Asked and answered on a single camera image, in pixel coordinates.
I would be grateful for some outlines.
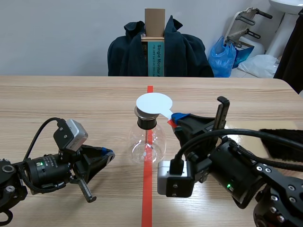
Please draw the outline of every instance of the clear glass flask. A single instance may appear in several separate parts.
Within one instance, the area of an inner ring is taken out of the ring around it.
[[[157,124],[158,114],[148,114],[135,107],[138,122],[128,134],[130,159],[140,165],[145,161],[153,164],[160,162],[166,151],[166,137],[163,129]]]

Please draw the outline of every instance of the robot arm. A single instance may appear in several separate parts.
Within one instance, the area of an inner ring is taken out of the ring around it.
[[[219,97],[216,118],[175,113],[178,125],[174,133],[181,144],[180,151],[171,161],[158,165],[158,193],[167,197],[189,197],[196,182],[204,183],[211,174],[236,205],[244,209],[261,186],[254,209],[258,227],[303,226],[303,180],[286,177],[273,167],[303,171],[302,166],[277,163],[254,156],[227,138],[241,134],[266,138],[303,150],[303,145],[267,133],[250,130],[224,130],[229,101]],[[216,146],[218,138],[222,142]]]
[[[58,154],[28,158],[40,132],[53,120],[58,122],[58,130],[53,135]],[[11,222],[13,214],[9,209],[26,198],[27,188],[23,183],[33,195],[54,192],[67,183],[74,183],[79,185],[87,202],[96,200],[87,184],[113,160],[115,154],[106,148],[83,145],[87,137],[80,123],[51,118],[38,130],[22,162],[12,164],[8,159],[0,160],[0,213],[8,216],[0,226]]]

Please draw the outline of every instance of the wooden table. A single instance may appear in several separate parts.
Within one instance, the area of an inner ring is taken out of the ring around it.
[[[1,158],[23,159],[40,125],[50,117],[75,119],[89,134],[86,144],[104,146],[116,158],[89,187],[97,200],[88,204],[79,187],[32,196],[12,210],[10,226],[23,227],[140,227],[142,215],[143,167],[128,159],[126,137],[132,125],[137,97],[154,91],[169,95],[173,112],[214,117],[216,98],[231,102],[228,120],[286,120],[303,128],[303,99],[285,82],[275,79],[200,78],[108,78],[3,76],[0,77]],[[178,141],[164,117],[159,117],[167,135],[166,160],[178,151]],[[31,157],[57,153],[48,125],[39,137]],[[154,227],[254,227],[253,200],[238,209],[231,196],[209,177],[197,183],[188,199],[157,194],[157,168],[153,168]]]

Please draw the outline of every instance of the screw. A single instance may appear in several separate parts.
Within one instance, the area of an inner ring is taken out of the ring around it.
[[[288,188],[289,188],[290,190],[292,190],[292,191],[295,190],[295,188],[294,188],[292,185],[289,185]]]
[[[283,223],[285,221],[285,218],[281,215],[278,216],[277,218],[278,218],[279,222],[281,222],[281,223]]]
[[[278,197],[276,197],[276,196],[274,196],[274,195],[272,195],[270,198],[271,198],[271,200],[273,200],[273,201],[278,201]]]
[[[11,165],[2,166],[2,171],[5,173],[12,173],[15,171],[15,168]]]
[[[15,187],[14,186],[7,186],[5,189],[6,189],[6,191],[8,191],[10,193],[13,193],[15,191]]]
[[[276,213],[276,208],[275,207],[271,207],[269,208],[270,212],[272,212],[273,214]]]
[[[289,197],[290,202],[297,202],[294,197]]]

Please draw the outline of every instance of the cardboard box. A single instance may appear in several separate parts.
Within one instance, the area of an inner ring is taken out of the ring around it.
[[[163,37],[165,9],[145,9],[145,31],[148,37]]]

